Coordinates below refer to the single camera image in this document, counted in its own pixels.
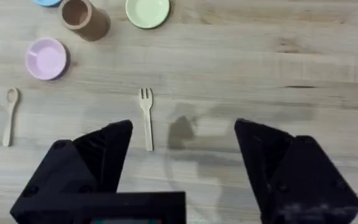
spoon handle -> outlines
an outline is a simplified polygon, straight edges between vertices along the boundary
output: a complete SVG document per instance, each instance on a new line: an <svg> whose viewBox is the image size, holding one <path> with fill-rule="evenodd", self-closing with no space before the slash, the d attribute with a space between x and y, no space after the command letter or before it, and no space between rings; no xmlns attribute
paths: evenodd
<svg viewBox="0 0 358 224"><path fill-rule="evenodd" d="M4 131L4 138L2 139L2 145L6 147L11 145L13 112L14 112L14 105L10 105L8 111L9 113L8 121L6 123L5 131Z"/></svg>

pink bowl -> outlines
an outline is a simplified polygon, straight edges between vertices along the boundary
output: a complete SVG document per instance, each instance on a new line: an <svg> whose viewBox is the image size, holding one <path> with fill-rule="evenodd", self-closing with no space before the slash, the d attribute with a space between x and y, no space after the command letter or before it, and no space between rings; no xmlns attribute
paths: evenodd
<svg viewBox="0 0 358 224"><path fill-rule="evenodd" d="M32 76L41 80L51 80L64 71L67 52L64 46L52 38L35 41L27 50L25 65Z"/></svg>

green plate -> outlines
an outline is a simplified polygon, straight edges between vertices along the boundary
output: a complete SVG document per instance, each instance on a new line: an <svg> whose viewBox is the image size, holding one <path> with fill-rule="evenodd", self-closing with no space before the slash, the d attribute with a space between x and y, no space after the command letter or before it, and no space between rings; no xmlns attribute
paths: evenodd
<svg viewBox="0 0 358 224"><path fill-rule="evenodd" d="M151 29L168 17L169 0L127 0L125 9L128 19L137 27Z"/></svg>

spoon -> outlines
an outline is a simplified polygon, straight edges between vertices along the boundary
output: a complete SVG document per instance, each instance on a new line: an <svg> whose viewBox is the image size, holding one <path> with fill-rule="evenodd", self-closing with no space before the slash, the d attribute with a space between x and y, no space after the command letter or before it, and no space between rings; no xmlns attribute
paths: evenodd
<svg viewBox="0 0 358 224"><path fill-rule="evenodd" d="M2 140L3 146L10 146L11 145L11 136L12 136L12 123L13 123L13 116L15 113L16 104L19 101L20 93L17 88L11 88L7 91L6 100L8 105L8 121L4 131L4 139Z"/></svg>

wooden cup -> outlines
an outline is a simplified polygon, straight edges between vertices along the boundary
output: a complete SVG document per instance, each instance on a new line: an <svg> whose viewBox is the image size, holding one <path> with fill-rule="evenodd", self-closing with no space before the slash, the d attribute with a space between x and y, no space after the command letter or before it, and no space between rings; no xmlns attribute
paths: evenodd
<svg viewBox="0 0 358 224"><path fill-rule="evenodd" d="M63 0L59 6L63 25L87 41L104 37L109 30L107 15L88 0Z"/></svg>

